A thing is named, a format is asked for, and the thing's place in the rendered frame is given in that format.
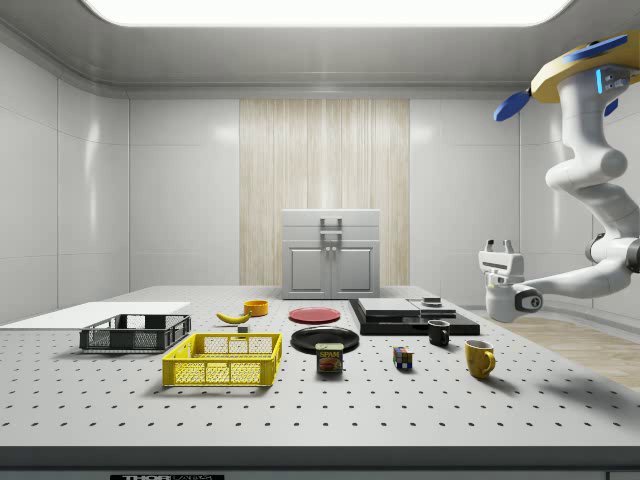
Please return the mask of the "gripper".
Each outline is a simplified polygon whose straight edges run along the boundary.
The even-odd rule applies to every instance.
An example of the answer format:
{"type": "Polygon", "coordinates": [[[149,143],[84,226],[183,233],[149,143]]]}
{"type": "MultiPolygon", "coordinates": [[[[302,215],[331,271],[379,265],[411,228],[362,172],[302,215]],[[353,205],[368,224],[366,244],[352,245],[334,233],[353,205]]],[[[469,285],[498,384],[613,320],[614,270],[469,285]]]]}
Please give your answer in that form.
{"type": "Polygon", "coordinates": [[[517,284],[524,281],[524,258],[516,253],[510,240],[503,241],[505,251],[494,250],[494,240],[489,239],[479,252],[479,266],[486,285],[517,284]]]}

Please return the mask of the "flat-sided can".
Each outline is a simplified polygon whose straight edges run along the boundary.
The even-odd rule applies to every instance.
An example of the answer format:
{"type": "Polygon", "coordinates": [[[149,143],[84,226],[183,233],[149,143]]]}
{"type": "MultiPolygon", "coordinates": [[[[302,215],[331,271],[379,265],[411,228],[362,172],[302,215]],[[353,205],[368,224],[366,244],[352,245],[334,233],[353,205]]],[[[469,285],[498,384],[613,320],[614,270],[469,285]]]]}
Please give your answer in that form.
{"type": "Polygon", "coordinates": [[[319,373],[341,373],[344,345],[342,343],[317,343],[315,345],[317,371],[319,373]]]}

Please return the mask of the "black mug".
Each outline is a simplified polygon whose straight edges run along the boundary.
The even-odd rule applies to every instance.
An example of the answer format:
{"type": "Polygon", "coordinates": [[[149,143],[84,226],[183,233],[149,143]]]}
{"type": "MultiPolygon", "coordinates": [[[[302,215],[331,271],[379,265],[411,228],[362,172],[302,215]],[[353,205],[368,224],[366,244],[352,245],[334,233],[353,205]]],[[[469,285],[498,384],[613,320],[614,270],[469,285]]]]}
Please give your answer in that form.
{"type": "Polygon", "coordinates": [[[445,347],[450,341],[450,323],[445,320],[429,320],[428,334],[432,345],[445,347]]]}

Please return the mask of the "yellow mug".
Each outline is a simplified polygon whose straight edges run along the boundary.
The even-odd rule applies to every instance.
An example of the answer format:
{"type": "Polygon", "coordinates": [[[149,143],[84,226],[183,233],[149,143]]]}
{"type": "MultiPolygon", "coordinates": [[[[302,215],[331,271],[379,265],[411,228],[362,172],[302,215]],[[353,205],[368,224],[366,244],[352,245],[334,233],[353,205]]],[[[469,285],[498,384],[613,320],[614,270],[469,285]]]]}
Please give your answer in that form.
{"type": "Polygon", "coordinates": [[[465,355],[470,374],[479,379],[486,379],[496,366],[494,346],[482,340],[467,340],[465,355]]]}

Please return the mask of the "black stove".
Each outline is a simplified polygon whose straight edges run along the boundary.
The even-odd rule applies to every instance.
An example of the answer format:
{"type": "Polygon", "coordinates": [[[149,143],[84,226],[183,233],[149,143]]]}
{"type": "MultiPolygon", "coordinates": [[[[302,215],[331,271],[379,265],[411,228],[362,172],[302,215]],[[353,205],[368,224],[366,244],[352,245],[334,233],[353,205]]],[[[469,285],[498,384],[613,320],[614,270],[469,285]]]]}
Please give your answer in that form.
{"type": "Polygon", "coordinates": [[[460,313],[444,316],[415,316],[408,313],[370,314],[365,312],[358,300],[352,299],[350,304],[360,323],[361,335],[427,335],[429,320],[444,320],[448,322],[451,335],[474,336],[481,333],[478,323],[460,313]]]}

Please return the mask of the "white cabinet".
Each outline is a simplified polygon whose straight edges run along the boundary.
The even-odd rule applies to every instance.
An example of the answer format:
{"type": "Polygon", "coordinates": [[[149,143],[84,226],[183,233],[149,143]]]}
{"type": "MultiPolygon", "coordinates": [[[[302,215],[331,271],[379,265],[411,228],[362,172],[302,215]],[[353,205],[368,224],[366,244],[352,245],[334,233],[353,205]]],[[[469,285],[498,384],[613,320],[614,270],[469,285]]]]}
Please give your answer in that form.
{"type": "Polygon", "coordinates": [[[379,217],[378,209],[284,209],[283,297],[377,297],[379,217]]]}

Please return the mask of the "red plate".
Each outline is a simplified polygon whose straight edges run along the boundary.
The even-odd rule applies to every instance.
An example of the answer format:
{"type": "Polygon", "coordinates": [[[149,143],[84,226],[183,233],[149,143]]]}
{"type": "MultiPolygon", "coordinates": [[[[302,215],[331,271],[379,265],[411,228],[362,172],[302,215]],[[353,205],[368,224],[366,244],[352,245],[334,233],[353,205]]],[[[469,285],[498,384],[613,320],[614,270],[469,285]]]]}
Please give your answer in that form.
{"type": "Polygon", "coordinates": [[[340,317],[338,310],[327,307],[302,307],[289,312],[291,321],[309,325],[333,323],[340,317]]]}

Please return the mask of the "black plate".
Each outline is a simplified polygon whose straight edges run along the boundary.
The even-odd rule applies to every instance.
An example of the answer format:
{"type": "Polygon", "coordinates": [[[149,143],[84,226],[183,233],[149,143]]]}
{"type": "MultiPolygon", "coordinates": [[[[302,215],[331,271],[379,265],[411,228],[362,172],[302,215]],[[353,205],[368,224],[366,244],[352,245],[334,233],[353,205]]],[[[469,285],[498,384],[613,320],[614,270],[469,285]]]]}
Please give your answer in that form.
{"type": "Polygon", "coordinates": [[[300,329],[291,336],[291,345],[304,353],[314,354],[318,343],[341,343],[344,352],[350,352],[358,347],[359,336],[351,330],[330,326],[300,329]]]}

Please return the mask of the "yellow basket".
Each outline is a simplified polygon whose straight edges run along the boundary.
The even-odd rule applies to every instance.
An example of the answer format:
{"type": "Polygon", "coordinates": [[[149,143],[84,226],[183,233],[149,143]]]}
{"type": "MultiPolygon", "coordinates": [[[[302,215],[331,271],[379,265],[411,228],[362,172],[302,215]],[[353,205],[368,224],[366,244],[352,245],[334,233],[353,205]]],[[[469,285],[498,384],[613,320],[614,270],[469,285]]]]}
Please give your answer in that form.
{"type": "Polygon", "coordinates": [[[270,386],[280,333],[195,333],[162,358],[165,386],[270,386]]]}

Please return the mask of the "dark grey basket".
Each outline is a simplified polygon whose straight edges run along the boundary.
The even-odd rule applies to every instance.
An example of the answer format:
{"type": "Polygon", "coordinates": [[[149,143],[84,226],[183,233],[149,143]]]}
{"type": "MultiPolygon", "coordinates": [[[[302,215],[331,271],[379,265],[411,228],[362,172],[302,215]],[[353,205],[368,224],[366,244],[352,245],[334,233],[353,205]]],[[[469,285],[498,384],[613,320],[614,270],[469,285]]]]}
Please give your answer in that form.
{"type": "Polygon", "coordinates": [[[86,351],[165,351],[186,337],[191,317],[177,314],[119,314],[80,331],[86,351]]]}

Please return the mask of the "white board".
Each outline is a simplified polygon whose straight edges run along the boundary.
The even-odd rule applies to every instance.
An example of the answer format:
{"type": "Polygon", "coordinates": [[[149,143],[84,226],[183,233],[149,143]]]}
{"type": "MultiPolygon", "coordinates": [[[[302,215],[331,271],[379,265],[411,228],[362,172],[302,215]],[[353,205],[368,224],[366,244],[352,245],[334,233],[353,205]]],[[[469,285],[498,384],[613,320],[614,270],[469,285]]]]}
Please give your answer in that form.
{"type": "Polygon", "coordinates": [[[0,329],[82,329],[118,314],[171,314],[189,302],[89,302],[0,326],[0,329]]]}

